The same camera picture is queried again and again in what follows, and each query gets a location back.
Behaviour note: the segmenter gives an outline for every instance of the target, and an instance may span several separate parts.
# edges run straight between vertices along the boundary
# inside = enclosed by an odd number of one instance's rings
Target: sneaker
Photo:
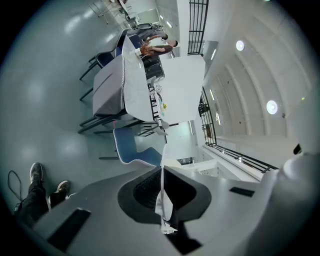
[[[30,169],[30,183],[35,180],[42,181],[43,178],[43,168],[42,165],[38,162],[35,162]]]
[[[56,188],[56,191],[53,192],[52,194],[55,194],[55,193],[59,193],[61,192],[62,190],[64,190],[65,192],[65,198],[67,198],[69,196],[69,193],[70,193],[70,187],[71,187],[71,182],[68,181],[68,180],[64,180],[62,182],[60,182],[60,184],[58,185],[58,187]],[[48,198],[48,201],[49,201],[49,204],[51,204],[51,195],[49,196]]]

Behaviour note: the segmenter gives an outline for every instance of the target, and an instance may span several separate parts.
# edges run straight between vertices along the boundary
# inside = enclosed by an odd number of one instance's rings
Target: black pants
[[[67,192],[64,190],[50,195],[51,208],[66,199]],[[31,183],[28,195],[22,203],[22,209],[17,213],[17,219],[29,227],[32,227],[37,220],[48,212],[46,190],[41,180]]]

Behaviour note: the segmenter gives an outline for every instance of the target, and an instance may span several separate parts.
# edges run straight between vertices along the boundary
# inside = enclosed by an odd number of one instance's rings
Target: person
[[[153,53],[149,56],[146,56],[146,59],[154,59],[157,58],[159,55],[167,54],[173,50],[174,47],[178,45],[178,41],[176,40],[169,40],[168,45],[156,45],[150,46],[150,50]]]
[[[16,214],[18,221],[32,227],[37,220],[49,211],[46,190],[43,187],[43,166],[35,162],[30,169],[30,186],[28,195],[21,204],[21,209]],[[49,198],[51,208],[55,207],[65,199],[69,198],[71,182],[64,180],[60,182],[56,191]]]
[[[137,28],[132,29],[127,32],[127,36],[138,35],[143,41],[146,41],[149,37],[157,36],[163,40],[168,39],[168,35],[162,29],[152,29],[152,28]]]

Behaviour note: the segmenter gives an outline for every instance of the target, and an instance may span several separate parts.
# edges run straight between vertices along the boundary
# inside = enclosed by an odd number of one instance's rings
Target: tiled floor
[[[79,98],[99,68],[83,81],[79,77],[88,60],[121,31],[113,17],[107,19],[109,24],[86,0],[51,1],[12,45],[0,77],[0,188],[11,211],[18,200],[7,186],[9,170],[22,181],[22,197],[28,193],[34,162],[45,166],[47,194],[63,180],[72,182],[74,193],[133,170],[118,160],[98,159],[116,155],[111,134],[77,133],[79,123],[92,116],[92,96],[84,102]],[[18,180],[11,178],[18,192]]]

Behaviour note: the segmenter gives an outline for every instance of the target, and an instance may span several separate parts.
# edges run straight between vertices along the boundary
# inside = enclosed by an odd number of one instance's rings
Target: round ceiling light
[[[242,42],[241,40],[239,40],[238,42],[236,42],[235,47],[238,51],[243,51],[243,49],[245,48],[245,44],[244,42]]]
[[[271,114],[274,115],[278,111],[277,103],[273,100],[269,100],[266,104],[266,110]]]

